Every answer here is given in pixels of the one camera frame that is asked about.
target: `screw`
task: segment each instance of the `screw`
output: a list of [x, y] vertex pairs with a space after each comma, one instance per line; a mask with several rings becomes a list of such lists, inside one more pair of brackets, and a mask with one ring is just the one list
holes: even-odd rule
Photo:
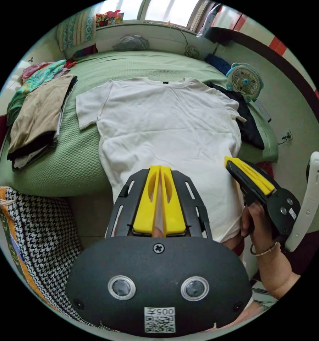
[[160, 243], [153, 245], [153, 251], [154, 253], [162, 253], [164, 251], [164, 245]]
[[243, 307], [243, 303], [242, 303], [242, 302], [236, 303], [236, 304], [234, 305], [234, 311], [235, 311], [235, 312], [238, 312], [239, 309], [242, 308], [242, 307]]
[[78, 299], [74, 299], [73, 303], [78, 309], [84, 310], [84, 305]]

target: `white t-shirt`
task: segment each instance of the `white t-shirt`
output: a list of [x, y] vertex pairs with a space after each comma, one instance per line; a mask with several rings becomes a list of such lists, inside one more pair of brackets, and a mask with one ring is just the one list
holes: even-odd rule
[[191, 178], [218, 242], [238, 233], [243, 210], [224, 167], [224, 156], [236, 157], [241, 146], [237, 109], [238, 102], [192, 78], [110, 80], [76, 97], [80, 129], [97, 124], [114, 202], [135, 172], [169, 166]]

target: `blue fan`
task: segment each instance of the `blue fan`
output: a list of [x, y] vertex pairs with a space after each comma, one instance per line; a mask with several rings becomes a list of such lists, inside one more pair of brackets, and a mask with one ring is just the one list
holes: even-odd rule
[[246, 63], [233, 63], [226, 77], [227, 89], [240, 92], [247, 103], [251, 100], [255, 101], [263, 88], [260, 75], [251, 65]]

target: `patterned blanket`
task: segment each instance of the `patterned blanket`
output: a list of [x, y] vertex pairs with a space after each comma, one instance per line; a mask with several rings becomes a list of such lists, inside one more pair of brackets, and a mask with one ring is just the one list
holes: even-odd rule
[[96, 7], [74, 14], [59, 24], [57, 40], [60, 51], [89, 42], [95, 38]]
[[[51, 309], [93, 326], [77, 314], [65, 294], [71, 267], [83, 250], [67, 200], [0, 187], [0, 218], [17, 270], [36, 297]], [[99, 328], [115, 331], [102, 324]]]

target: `bed sheet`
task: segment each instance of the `bed sheet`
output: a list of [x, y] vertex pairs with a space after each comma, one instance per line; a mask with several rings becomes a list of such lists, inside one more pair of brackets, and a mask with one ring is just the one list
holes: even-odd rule
[[[148, 77], [157, 81], [178, 81], [191, 77], [212, 81], [225, 87], [226, 77], [206, 62], [166, 52], [104, 52], [78, 60], [70, 71], [78, 83], [68, 98], [61, 123], [57, 147], [25, 169], [12, 171], [7, 160], [9, 141], [2, 146], [0, 186], [39, 196], [77, 196], [110, 191], [110, 184], [98, 157], [100, 136], [95, 125], [80, 131], [75, 109], [76, 95], [105, 81]], [[278, 158], [273, 130], [254, 103], [249, 108], [263, 138], [265, 149], [242, 144], [239, 157], [251, 162]]]

